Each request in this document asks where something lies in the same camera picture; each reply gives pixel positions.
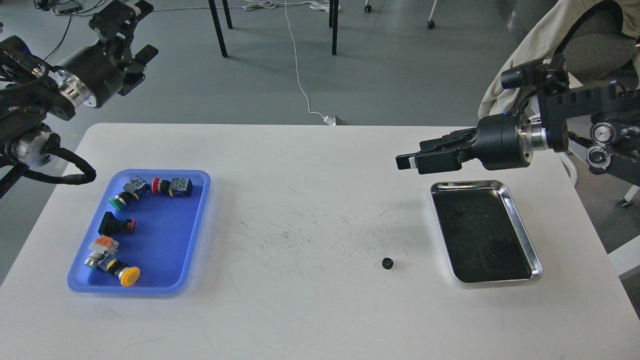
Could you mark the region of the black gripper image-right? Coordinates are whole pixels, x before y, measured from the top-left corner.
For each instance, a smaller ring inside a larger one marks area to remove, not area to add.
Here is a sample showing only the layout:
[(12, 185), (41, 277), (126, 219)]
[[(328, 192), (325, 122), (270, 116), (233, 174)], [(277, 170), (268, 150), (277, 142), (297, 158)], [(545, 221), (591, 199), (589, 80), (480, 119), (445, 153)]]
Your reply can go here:
[(525, 114), (502, 112), (483, 117), (477, 128), (455, 130), (419, 146), (418, 152), (395, 157), (398, 170), (451, 173), (475, 159), (490, 171), (516, 169), (530, 166), (533, 153), (546, 149), (546, 130), (541, 121), (531, 121)]

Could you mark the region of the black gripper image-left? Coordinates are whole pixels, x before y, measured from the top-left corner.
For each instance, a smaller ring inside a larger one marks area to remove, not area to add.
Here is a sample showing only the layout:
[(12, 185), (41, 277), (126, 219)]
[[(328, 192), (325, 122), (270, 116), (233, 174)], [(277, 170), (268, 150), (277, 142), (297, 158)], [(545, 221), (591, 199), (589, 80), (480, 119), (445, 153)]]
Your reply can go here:
[(114, 0), (89, 20), (100, 45), (80, 48), (54, 66), (59, 93), (74, 107), (100, 109), (115, 94), (128, 95), (145, 79), (144, 71), (159, 50), (144, 46), (128, 63), (118, 68), (107, 56), (123, 56), (130, 51), (138, 23), (154, 10), (145, 0), (134, 4)]

